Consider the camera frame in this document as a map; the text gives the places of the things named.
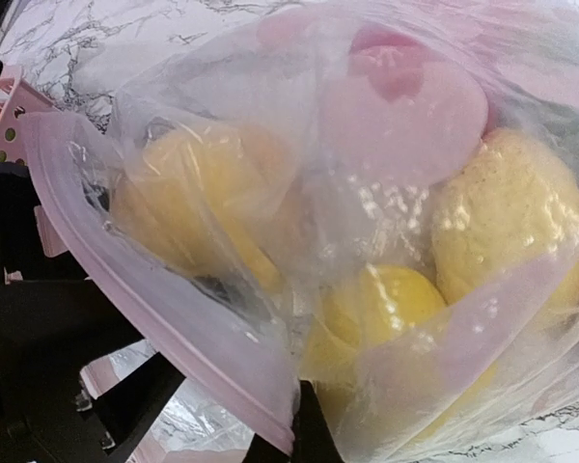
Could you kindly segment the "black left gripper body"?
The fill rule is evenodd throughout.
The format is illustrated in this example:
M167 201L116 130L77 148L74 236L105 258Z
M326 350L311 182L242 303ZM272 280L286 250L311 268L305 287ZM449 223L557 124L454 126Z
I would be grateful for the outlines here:
M134 424L81 369L137 336L95 285L59 280L43 253L29 171L0 162L0 462L125 462Z

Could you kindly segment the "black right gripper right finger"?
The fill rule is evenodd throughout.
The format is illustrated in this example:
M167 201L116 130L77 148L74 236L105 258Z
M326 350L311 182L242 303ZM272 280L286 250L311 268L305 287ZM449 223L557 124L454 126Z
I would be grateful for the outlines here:
M300 381L300 404L294 416L292 431L292 462L343 462L323 416L314 386L309 381Z

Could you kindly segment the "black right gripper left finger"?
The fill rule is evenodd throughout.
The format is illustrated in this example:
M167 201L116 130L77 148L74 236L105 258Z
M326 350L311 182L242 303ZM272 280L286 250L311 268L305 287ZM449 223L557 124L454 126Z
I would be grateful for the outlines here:
M275 448L260 435L255 434L242 463L290 463L289 455Z

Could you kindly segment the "clear zip top bag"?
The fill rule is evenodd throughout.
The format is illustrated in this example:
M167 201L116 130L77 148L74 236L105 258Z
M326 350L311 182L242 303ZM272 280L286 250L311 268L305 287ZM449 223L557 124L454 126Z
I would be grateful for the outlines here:
M457 104L347 100L365 27L426 44L464 74ZM579 187L579 11L566 1L328 1L265 16L153 65L116 93L105 132L72 112L32 113L22 135L42 208L92 280L206 398L293 448L303 348L324 290L366 265L412 268L440 291L437 197L495 129L548 146ZM256 125L292 159L300 241L265 253L262 288L231 251L223 278L186 277L126 235L110 203L125 168L177 128ZM463 449L579 398L579 243L504 270L367 351L334 443L347 462L413 462Z

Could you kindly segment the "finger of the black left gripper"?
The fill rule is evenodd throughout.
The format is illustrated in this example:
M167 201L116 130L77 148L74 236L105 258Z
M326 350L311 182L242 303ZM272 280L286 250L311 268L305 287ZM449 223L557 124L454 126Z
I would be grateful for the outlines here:
M128 458L144 440L184 376L156 353L125 378L108 358L80 371L74 405L99 458Z

